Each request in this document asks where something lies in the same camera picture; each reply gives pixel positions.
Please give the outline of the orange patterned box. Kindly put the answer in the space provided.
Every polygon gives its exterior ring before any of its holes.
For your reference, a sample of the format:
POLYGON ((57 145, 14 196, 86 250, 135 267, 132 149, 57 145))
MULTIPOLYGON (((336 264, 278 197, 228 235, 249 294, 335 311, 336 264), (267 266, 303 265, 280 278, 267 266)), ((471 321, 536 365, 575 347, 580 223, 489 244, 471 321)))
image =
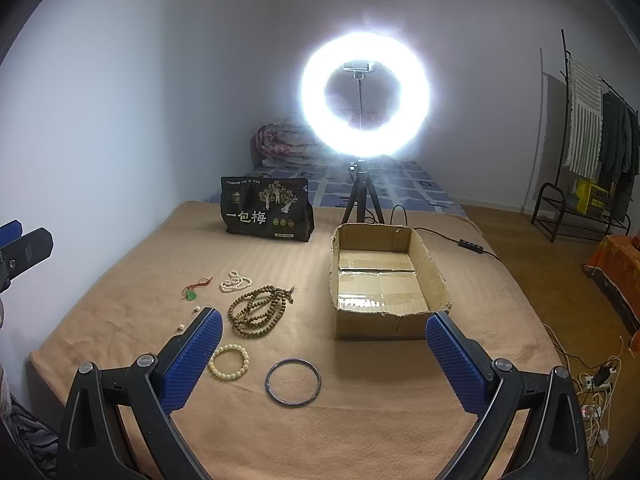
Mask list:
POLYGON ((582 266, 610 295, 631 335, 639 331, 639 235, 607 235, 582 266))

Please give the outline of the yellow box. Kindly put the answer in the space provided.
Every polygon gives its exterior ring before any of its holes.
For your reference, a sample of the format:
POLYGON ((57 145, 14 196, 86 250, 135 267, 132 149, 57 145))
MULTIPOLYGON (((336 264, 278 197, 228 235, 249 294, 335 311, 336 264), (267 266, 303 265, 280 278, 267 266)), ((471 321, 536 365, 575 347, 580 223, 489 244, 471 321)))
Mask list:
POLYGON ((573 194, 576 197, 576 210, 586 216, 600 217, 608 204, 608 191, 590 180, 578 178, 573 194))

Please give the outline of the dark hanging clothes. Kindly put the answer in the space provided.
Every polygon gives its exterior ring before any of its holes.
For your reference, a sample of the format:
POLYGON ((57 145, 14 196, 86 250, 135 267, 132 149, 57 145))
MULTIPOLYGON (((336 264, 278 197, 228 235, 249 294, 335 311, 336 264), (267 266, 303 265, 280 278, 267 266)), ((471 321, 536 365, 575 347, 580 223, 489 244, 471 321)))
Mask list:
POLYGON ((598 185, 608 192, 606 209, 623 221, 639 174, 639 122, 638 114, 613 92, 603 95, 599 162, 598 185))

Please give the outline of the open cardboard box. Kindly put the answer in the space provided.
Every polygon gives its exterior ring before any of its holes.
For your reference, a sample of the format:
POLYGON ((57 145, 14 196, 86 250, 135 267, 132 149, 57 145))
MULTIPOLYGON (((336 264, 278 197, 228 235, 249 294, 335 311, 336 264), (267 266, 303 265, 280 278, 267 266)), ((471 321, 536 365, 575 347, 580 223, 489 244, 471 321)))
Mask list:
POLYGON ((330 296, 340 339, 422 339, 428 318, 451 309, 442 272, 408 226, 339 226, 332 236, 330 296))

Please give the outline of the dark blue bangle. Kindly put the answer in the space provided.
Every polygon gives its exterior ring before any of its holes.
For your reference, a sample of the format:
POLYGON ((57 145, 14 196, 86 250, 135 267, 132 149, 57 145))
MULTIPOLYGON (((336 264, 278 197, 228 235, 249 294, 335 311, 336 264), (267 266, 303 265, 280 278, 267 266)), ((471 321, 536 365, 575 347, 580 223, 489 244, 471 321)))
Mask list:
POLYGON ((275 362, 265 377, 269 399, 284 408, 302 408, 317 400, 322 388, 318 367, 304 359, 275 362))

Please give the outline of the black clothes rack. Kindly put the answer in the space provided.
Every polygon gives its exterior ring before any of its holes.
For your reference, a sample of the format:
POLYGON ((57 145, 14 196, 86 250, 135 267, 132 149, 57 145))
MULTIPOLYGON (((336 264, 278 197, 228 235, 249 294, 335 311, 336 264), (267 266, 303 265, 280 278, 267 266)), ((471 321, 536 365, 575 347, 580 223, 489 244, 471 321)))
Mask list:
MULTIPOLYGON (((608 234, 628 235, 631 231, 629 209, 632 196, 623 221, 614 220, 606 208, 600 217, 586 216, 575 208, 576 197, 573 191, 575 182, 580 177, 569 172, 564 166, 568 141, 568 111, 570 110, 568 107, 567 57, 569 54, 574 55, 574 53, 568 48, 565 36, 561 37, 561 41, 563 48, 561 75, 559 78, 550 76, 547 81, 547 119, 539 167, 540 182, 536 187, 534 209, 530 222, 534 226, 539 226, 547 234, 550 242, 554 242, 559 237, 569 237, 575 240, 600 240, 608 234)), ((587 65, 600 76, 602 93, 615 93, 638 114, 639 121, 638 108, 632 106, 620 92, 614 89, 612 84, 601 77, 597 70, 589 64, 587 65)))

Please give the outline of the black tripod stand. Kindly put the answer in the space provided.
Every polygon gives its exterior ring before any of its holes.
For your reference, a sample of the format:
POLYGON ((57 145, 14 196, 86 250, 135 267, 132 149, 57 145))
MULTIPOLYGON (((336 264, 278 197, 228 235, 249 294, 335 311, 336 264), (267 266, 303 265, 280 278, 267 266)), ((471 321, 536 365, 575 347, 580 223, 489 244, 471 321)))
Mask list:
POLYGON ((349 174, 352 176, 352 189, 343 214, 342 223, 349 222, 353 212, 356 212, 356 222, 366 222, 367 215, 370 214, 375 223, 385 223, 378 192, 369 170, 368 163, 360 158, 349 167, 349 174))

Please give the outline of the striped white towel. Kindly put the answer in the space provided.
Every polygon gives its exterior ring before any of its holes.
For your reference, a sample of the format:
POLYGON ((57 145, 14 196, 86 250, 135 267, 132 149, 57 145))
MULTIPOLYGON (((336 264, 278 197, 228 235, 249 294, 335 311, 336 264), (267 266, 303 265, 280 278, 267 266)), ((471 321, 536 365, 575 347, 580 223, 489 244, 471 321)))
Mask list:
POLYGON ((586 180, 597 179, 602 142, 602 80, 585 62, 567 57, 568 141, 564 166, 586 180))

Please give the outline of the phone holder clamp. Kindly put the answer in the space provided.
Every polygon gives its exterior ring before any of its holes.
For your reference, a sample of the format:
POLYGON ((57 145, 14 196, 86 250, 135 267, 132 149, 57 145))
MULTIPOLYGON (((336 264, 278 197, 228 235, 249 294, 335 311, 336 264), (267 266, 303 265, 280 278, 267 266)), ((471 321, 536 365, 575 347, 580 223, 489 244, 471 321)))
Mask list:
POLYGON ((343 64, 343 70, 346 73, 352 74, 356 80, 363 80, 367 74, 374 71, 375 64, 368 61, 356 60, 343 64))

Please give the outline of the black snack bag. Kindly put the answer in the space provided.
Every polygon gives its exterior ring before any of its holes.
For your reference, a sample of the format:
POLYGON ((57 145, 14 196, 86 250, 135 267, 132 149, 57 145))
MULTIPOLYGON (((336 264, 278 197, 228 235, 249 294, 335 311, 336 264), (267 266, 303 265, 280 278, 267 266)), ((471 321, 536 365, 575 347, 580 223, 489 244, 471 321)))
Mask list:
POLYGON ((222 177, 219 205, 231 234, 308 242, 314 232, 305 178, 222 177))

